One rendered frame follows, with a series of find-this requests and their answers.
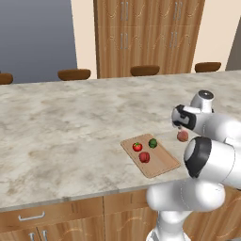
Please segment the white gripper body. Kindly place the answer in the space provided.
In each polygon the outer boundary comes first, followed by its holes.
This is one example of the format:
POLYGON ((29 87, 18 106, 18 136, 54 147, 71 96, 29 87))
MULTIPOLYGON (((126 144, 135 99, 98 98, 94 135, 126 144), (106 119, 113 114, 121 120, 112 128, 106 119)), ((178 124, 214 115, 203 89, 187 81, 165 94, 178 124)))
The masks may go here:
POLYGON ((172 124, 176 127, 186 126, 188 124, 188 116, 184 111, 184 106, 179 104, 175 106, 171 113, 172 124))

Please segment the reddish brown onion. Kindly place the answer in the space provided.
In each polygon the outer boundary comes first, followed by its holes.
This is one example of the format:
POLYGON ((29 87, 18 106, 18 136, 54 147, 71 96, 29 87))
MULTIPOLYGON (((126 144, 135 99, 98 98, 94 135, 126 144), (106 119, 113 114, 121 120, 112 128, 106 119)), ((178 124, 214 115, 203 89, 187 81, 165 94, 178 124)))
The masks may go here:
POLYGON ((187 131, 180 131, 177 134, 177 139, 181 142, 187 142, 188 141, 188 132, 187 131))

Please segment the wooden cutting board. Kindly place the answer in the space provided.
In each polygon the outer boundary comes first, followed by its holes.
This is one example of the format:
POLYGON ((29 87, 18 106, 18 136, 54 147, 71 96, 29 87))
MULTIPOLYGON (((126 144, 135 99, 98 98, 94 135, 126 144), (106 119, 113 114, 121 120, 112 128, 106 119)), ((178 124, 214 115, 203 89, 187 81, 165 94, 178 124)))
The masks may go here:
POLYGON ((157 146, 155 148, 150 148, 149 140, 152 138, 155 137, 151 134, 145 134, 125 139, 120 143, 123 149, 147 178, 153 178, 181 166, 180 162, 174 158, 156 138, 157 146), (136 142, 142 144, 142 150, 140 152, 135 152, 133 150, 133 144, 136 142), (139 160, 138 156, 142 152, 150 154, 150 161, 148 163, 142 163, 139 160))

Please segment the red bell pepper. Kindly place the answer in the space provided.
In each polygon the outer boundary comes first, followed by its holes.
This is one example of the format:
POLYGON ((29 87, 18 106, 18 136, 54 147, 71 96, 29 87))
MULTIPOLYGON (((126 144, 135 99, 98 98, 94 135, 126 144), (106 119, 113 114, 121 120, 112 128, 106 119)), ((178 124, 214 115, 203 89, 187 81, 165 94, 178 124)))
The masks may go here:
POLYGON ((140 153, 138 157, 142 163, 148 163, 150 161, 150 154, 147 152, 140 153))

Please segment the brown wooden stool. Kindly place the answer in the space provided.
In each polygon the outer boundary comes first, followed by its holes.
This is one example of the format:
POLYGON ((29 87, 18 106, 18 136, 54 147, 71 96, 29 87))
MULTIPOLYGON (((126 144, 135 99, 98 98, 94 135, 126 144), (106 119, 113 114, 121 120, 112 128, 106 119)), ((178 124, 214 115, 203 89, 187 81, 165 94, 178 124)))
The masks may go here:
POLYGON ((157 65, 143 65, 132 67, 130 73, 133 76, 149 76, 158 74, 160 67, 157 65))
POLYGON ((220 62, 200 62, 195 65, 195 72, 216 72, 220 67, 220 62))
POLYGON ((0 85, 9 85, 13 82, 13 76, 10 73, 0 73, 0 85))
POLYGON ((90 78, 89 69, 62 70, 57 72, 57 76, 63 81, 87 80, 90 78))

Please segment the tall wooden cupboard run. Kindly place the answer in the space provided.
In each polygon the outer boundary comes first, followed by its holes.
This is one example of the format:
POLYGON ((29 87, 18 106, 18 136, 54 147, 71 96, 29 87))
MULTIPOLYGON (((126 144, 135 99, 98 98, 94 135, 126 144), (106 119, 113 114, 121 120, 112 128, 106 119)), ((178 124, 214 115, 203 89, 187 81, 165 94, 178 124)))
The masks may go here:
POLYGON ((127 77, 135 66, 189 73, 205 0, 93 0, 99 78, 127 77))

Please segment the narrow wooden drawer front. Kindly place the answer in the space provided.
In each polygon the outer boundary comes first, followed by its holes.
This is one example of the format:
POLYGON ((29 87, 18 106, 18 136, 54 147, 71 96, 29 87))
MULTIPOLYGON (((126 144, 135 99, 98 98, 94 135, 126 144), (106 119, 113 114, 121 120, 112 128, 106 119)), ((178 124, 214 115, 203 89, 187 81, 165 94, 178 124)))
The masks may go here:
POLYGON ((146 189, 104 196, 106 215, 147 207, 146 189))

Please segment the wooden cupboard door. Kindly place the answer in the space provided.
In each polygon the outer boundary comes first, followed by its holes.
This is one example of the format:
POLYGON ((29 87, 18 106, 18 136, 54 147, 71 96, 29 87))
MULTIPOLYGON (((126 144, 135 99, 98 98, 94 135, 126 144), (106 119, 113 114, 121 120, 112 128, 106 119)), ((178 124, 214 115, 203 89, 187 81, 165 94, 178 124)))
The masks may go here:
POLYGON ((29 234, 34 233, 35 241, 40 241, 38 235, 33 231, 15 231, 0 233, 0 241, 31 241, 29 234))
POLYGON ((104 241, 104 218, 87 217, 39 226, 42 241, 43 230, 47 231, 48 241, 104 241))
POLYGON ((225 187, 224 204, 212 212, 193 212, 184 224, 192 241, 228 241, 241 238, 241 190, 225 187))
POLYGON ((149 207, 105 215, 105 241, 146 241, 156 217, 149 207))

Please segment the wide wooden drawer front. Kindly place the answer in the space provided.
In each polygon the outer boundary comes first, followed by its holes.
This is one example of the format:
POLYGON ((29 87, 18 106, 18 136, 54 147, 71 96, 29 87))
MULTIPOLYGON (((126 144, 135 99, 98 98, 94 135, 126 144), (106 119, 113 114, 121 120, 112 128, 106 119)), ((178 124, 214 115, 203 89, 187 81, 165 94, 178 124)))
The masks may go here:
POLYGON ((51 205, 42 205, 9 212, 0 212, 0 233, 32 228, 42 224, 52 224, 78 218, 96 217, 103 213, 103 198, 65 201, 51 205), (22 217, 38 216, 45 212, 45 217, 29 221, 19 221, 22 217))

